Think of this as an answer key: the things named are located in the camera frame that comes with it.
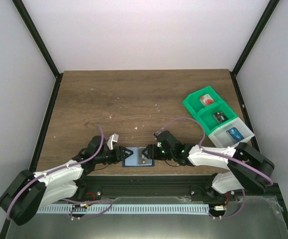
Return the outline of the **blue leather card holder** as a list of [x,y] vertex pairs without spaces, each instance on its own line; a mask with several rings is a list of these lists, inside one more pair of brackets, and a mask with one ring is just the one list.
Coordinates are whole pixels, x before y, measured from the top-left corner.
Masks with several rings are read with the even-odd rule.
[[[138,165],[138,148],[139,147],[128,147],[129,149],[133,150],[133,156],[126,159],[122,162],[122,167],[146,167],[146,166],[139,166]],[[152,165],[148,167],[154,167],[155,162],[152,160]]]

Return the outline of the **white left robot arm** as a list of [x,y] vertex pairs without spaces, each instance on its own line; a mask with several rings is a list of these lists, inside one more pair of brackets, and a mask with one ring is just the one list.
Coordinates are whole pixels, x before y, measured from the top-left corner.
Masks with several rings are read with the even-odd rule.
[[81,201],[87,190],[85,177],[96,165],[124,161],[133,151],[117,146],[117,135],[109,139],[95,136],[68,162],[41,172],[22,170],[0,197],[6,218],[21,226],[31,220],[44,206],[60,200]]

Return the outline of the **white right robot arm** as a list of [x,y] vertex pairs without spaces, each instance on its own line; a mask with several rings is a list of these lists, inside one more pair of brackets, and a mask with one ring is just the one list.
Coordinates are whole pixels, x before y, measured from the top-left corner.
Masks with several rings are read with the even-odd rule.
[[147,145],[142,154],[153,160],[174,160],[180,166],[210,166],[225,169],[215,173],[206,196],[213,201],[235,190],[247,190],[264,194],[273,185],[271,175],[275,165],[247,143],[225,148],[203,147],[198,144],[181,143],[169,131],[155,134],[156,144]]

